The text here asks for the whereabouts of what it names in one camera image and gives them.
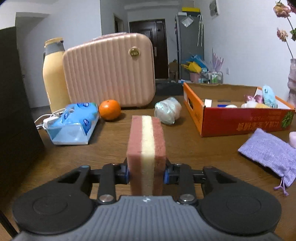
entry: tangerine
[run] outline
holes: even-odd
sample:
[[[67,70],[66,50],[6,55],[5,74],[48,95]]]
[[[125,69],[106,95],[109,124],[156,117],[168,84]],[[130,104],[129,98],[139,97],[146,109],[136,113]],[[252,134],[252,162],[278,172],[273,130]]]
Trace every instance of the tangerine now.
[[[103,101],[99,106],[99,113],[104,120],[114,120],[121,114],[120,104],[116,100]]]

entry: yellow bag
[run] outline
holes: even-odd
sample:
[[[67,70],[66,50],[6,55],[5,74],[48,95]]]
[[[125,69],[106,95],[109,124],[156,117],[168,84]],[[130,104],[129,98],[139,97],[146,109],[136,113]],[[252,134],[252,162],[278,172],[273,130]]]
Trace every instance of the yellow bag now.
[[[189,70],[190,72],[200,73],[202,71],[201,67],[195,62],[187,62],[188,65],[182,64],[182,67]]]

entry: refrigerator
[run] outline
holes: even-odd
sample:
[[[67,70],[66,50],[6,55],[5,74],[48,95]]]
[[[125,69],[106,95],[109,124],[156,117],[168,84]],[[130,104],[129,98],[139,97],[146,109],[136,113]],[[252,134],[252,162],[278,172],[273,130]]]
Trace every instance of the refrigerator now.
[[[190,80],[190,74],[188,70],[184,69],[181,64],[185,64],[186,60],[192,55],[200,55],[204,60],[204,42],[201,46],[201,33],[200,33],[200,44],[198,43],[198,32],[199,32],[199,17],[191,16],[194,21],[188,27],[185,27],[182,21],[187,16],[176,15],[176,36],[177,36],[177,51],[178,51],[178,63],[179,63],[179,80]]]

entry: blue tissue package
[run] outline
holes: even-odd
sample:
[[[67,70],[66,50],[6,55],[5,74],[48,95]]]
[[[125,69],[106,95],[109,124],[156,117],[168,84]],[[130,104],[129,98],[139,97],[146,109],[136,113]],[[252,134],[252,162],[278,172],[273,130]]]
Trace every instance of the blue tissue package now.
[[[70,104],[46,131],[54,144],[86,145],[97,124],[98,118],[97,104]]]

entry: door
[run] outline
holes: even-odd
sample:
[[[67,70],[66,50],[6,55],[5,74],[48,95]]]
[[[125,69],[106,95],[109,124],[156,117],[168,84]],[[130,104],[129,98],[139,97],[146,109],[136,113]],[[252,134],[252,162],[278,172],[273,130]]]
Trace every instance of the door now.
[[[152,42],[156,79],[168,79],[168,48],[165,20],[130,22],[130,32],[146,35]]]

